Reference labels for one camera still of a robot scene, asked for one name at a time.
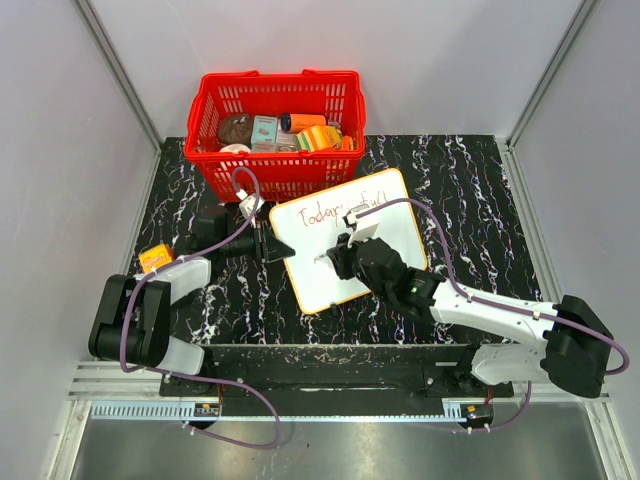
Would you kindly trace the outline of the yellow framed whiteboard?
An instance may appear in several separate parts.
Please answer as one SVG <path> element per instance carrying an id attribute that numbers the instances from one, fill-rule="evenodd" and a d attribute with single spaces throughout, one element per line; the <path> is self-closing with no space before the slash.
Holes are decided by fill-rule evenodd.
<path id="1" fill-rule="evenodd" d="M 296 252 L 284 263 L 304 314 L 316 314 L 370 293 L 357 279 L 340 280 L 329 259 L 314 263 L 314 257 L 335 246 L 340 234 L 351 231 L 343 221 L 347 211 L 361 204 L 376 207 L 408 196 L 402 173 L 391 168 L 271 209 L 274 235 Z M 375 215 L 380 223 L 374 236 L 396 250 L 405 264 L 427 268 L 422 233 L 411 205 L 402 202 Z"/>

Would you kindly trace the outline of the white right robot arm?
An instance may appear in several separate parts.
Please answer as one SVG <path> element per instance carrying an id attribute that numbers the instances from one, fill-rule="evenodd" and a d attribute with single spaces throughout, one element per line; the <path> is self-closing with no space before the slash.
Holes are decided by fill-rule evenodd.
<path id="1" fill-rule="evenodd" d="M 550 381 L 582 398 L 600 396 L 613 336 L 581 298 L 527 302 L 462 286 L 408 266 L 380 238 L 351 241 L 342 234 L 325 253 L 341 280 L 356 279 L 379 300 L 416 322 L 455 324 L 508 339 L 484 345 L 459 366 L 456 387 L 468 396 L 489 385 Z"/>

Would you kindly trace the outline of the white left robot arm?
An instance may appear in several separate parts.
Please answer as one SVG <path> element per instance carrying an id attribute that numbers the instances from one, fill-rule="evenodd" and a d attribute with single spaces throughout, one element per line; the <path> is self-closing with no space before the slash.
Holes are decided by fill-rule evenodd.
<path id="1" fill-rule="evenodd" d="M 231 213 L 221 205 L 196 215 L 188 236 L 192 260 L 181 262 L 141 283 L 141 275 L 115 274 L 106 281 L 88 340 L 89 353 L 100 359 L 182 374 L 182 384 L 195 395 L 211 392 L 215 369 L 205 364 L 203 348 L 170 334 L 172 307 L 208 286 L 229 258 L 250 256 L 261 263 L 284 260 L 295 250 L 275 238 L 262 222 L 247 226 L 231 241 Z"/>

